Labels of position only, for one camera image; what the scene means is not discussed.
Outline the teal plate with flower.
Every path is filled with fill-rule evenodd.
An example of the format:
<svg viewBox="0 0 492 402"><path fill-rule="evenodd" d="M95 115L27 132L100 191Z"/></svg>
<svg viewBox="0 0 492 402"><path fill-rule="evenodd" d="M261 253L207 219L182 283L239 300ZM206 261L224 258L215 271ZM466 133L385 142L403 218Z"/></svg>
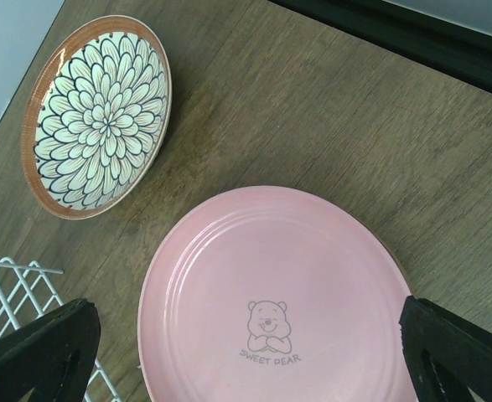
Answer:
<svg viewBox="0 0 492 402"><path fill-rule="evenodd" d="M391 248L388 246L388 244L383 241L382 239L379 240L383 247L387 250L387 252L390 254L391 258L395 261L399 271L401 272L401 275L404 278L404 281L406 282L406 285L409 289L410 294L414 295L415 294L415 288L410 280L409 275L407 274L407 271L405 270L403 264L400 262L400 260L397 258L396 254L391 250Z"/></svg>

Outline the floral plate with orange rim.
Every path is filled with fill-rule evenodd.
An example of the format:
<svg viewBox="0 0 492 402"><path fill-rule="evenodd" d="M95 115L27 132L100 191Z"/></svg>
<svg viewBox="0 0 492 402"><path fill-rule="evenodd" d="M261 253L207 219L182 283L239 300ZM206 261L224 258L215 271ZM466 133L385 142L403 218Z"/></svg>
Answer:
<svg viewBox="0 0 492 402"><path fill-rule="evenodd" d="M143 22L123 15L76 29L28 99L23 173L51 214L102 214L141 181L162 146L172 104L168 57Z"/></svg>

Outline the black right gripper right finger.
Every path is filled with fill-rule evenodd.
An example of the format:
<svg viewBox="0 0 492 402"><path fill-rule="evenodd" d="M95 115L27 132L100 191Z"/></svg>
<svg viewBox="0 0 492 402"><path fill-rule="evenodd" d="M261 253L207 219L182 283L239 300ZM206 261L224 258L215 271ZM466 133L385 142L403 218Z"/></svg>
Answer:
<svg viewBox="0 0 492 402"><path fill-rule="evenodd" d="M492 401L492 333L408 296L399 324L404 360L420 401Z"/></svg>

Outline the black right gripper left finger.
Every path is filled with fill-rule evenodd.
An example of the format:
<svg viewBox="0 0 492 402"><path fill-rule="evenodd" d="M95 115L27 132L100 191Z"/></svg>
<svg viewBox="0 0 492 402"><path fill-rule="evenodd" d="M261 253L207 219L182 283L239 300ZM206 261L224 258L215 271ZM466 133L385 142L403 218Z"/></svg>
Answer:
<svg viewBox="0 0 492 402"><path fill-rule="evenodd" d="M0 401L82 401L101 324L79 298L0 339Z"/></svg>

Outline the pink round plate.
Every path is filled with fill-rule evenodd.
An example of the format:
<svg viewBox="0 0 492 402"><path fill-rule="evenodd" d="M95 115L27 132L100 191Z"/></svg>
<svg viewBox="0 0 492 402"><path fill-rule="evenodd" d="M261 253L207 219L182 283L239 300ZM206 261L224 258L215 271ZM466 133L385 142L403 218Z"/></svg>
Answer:
<svg viewBox="0 0 492 402"><path fill-rule="evenodd" d="M411 291L343 209L238 188L185 215L143 283L138 350L154 401L413 401L399 318Z"/></svg>

